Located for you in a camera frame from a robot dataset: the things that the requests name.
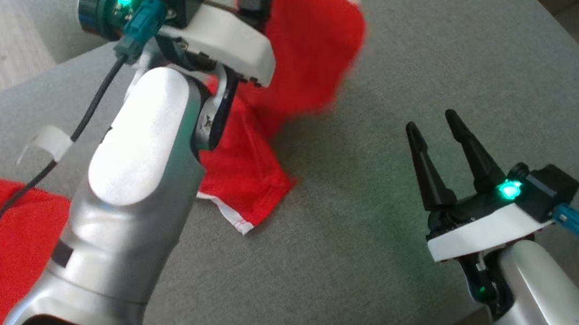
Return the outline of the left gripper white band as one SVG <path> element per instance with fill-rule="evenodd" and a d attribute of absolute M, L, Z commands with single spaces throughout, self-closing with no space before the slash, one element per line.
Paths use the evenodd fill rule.
<path fill-rule="evenodd" d="M 240 15 L 269 16 L 272 0 L 238 0 Z M 275 73 L 276 59 L 269 38 L 240 20 L 232 12 L 202 3 L 184 28 L 164 24 L 158 36 L 180 39 L 187 50 L 205 54 L 252 80 L 269 87 Z"/>

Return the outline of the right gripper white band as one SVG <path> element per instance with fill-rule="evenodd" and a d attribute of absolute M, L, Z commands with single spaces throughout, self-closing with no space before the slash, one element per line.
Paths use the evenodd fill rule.
<path fill-rule="evenodd" d="M 446 110 L 445 117 L 454 140 L 462 146 L 477 194 L 456 203 L 458 198 L 429 157 L 425 138 L 409 121 L 406 133 L 414 171 L 422 204 L 430 212 L 426 245 L 432 259 L 443 262 L 480 253 L 552 225 L 551 220 L 537 222 L 517 205 L 523 192 L 521 182 L 505 182 L 507 175 L 458 113 Z"/>

